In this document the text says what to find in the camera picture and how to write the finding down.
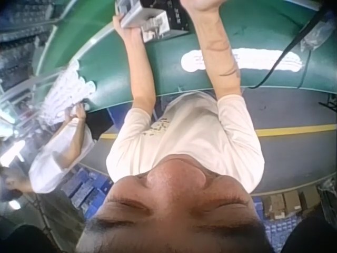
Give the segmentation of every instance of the sleeve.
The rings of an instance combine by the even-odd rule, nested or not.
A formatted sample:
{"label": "sleeve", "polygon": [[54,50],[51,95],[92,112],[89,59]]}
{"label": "sleeve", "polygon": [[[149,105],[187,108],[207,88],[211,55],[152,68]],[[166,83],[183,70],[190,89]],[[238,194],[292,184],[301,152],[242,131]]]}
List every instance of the sleeve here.
{"label": "sleeve", "polygon": [[262,179],[264,158],[246,103],[239,95],[228,95],[217,106],[219,121],[230,142],[236,177],[250,193]]}
{"label": "sleeve", "polygon": [[125,117],[124,125],[106,159],[108,173],[114,182],[123,177],[136,174],[132,163],[140,151],[141,135],[150,126],[151,117],[148,113],[139,108],[129,110]]}
{"label": "sleeve", "polygon": [[35,159],[28,174],[35,193],[52,192],[65,175],[57,162],[56,153],[44,154]]}

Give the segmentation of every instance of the white t-shirt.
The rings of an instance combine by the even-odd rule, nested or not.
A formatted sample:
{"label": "white t-shirt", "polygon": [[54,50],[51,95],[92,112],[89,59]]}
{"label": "white t-shirt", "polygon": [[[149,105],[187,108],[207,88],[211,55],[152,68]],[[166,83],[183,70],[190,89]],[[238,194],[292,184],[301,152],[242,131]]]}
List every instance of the white t-shirt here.
{"label": "white t-shirt", "polygon": [[170,154],[187,154],[204,167],[238,180],[252,192],[260,183],[264,159],[244,99],[218,102],[203,92],[171,102],[151,125],[150,116],[131,109],[107,157],[110,177],[145,173]]}
{"label": "white t-shirt", "polygon": [[29,179],[36,193],[49,193],[55,190],[62,178],[81,161],[95,145],[88,126],[85,126],[81,155],[69,168],[62,168],[59,160],[70,148],[78,119],[74,118],[55,138],[37,154],[29,170]]}

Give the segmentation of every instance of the printed graphic on shirt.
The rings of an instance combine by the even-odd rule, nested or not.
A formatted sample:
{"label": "printed graphic on shirt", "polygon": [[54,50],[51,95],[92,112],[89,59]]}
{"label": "printed graphic on shirt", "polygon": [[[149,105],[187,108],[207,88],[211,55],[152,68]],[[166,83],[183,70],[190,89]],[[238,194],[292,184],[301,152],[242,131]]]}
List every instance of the printed graphic on shirt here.
{"label": "printed graphic on shirt", "polygon": [[170,122],[167,118],[159,119],[157,122],[153,123],[149,130],[145,131],[143,135],[154,136],[160,135],[166,132],[169,127]]}

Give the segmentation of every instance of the gray device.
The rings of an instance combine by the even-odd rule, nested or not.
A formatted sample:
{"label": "gray device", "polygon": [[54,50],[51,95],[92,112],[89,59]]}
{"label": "gray device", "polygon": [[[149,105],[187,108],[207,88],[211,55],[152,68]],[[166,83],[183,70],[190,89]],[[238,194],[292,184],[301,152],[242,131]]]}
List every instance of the gray device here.
{"label": "gray device", "polygon": [[188,15],[179,0],[117,0],[123,14],[121,27],[140,27],[144,42],[161,40],[190,31]]}

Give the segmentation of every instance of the hand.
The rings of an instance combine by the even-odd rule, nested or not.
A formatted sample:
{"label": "hand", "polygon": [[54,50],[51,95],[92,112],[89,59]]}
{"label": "hand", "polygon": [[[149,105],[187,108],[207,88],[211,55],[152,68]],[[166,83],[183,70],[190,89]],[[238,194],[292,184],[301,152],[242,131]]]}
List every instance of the hand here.
{"label": "hand", "polygon": [[122,15],[114,16],[112,21],[116,32],[120,35],[124,43],[131,41],[142,41],[142,34],[140,28],[121,28]]}
{"label": "hand", "polygon": [[82,103],[76,104],[76,116],[80,120],[85,120],[86,112]]}
{"label": "hand", "polygon": [[71,120],[74,118],[74,117],[71,117],[71,116],[70,116],[70,113],[71,113],[71,108],[66,108],[66,109],[64,110],[64,121],[65,121],[66,123],[71,122]]}
{"label": "hand", "polygon": [[220,6],[226,1],[227,0],[180,0],[181,5],[189,14],[218,11]]}

